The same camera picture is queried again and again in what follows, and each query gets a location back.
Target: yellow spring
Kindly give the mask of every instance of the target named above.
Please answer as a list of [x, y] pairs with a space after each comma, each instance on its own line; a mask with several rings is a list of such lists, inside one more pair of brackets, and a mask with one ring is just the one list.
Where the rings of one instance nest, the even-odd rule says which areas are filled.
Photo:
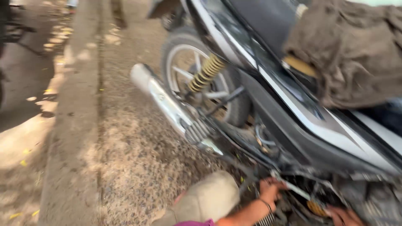
[[217, 56], [211, 54], [202, 65], [201, 71], [194, 75], [194, 78], [190, 81], [188, 87], [191, 92], [199, 92], [205, 86], [209, 85], [219, 71], [225, 67], [225, 63], [222, 62]]

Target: brown cloth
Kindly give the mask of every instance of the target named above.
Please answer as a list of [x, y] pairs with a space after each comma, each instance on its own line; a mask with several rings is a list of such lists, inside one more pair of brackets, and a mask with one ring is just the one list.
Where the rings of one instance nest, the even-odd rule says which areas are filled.
[[317, 69], [325, 107], [370, 107], [402, 96], [402, 7], [313, 0], [284, 48]]

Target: exhaust pipe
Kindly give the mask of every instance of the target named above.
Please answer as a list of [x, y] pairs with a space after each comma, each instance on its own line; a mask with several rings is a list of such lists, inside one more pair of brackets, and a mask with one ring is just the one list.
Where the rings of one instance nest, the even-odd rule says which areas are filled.
[[[186, 109], [186, 106], [165, 90], [164, 85], [148, 65], [134, 65], [131, 69], [130, 77], [137, 88], [152, 97], [174, 130], [185, 138], [186, 129], [196, 121], [194, 116]], [[210, 154], [223, 155], [223, 152], [210, 138], [202, 140], [196, 146]]]

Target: black wristband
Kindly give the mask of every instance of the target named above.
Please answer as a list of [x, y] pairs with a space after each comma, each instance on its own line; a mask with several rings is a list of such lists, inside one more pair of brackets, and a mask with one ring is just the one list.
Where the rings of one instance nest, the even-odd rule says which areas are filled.
[[258, 200], [260, 200], [261, 202], [263, 202], [263, 203], [268, 207], [269, 213], [272, 213], [271, 206], [270, 206], [266, 201], [262, 200], [261, 198], [258, 198]]

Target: concrete curb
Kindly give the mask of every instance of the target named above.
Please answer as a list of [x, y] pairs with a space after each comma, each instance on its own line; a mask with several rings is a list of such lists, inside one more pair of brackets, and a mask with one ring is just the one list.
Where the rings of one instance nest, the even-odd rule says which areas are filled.
[[101, 1], [80, 1], [65, 48], [38, 225], [99, 225], [98, 41]]

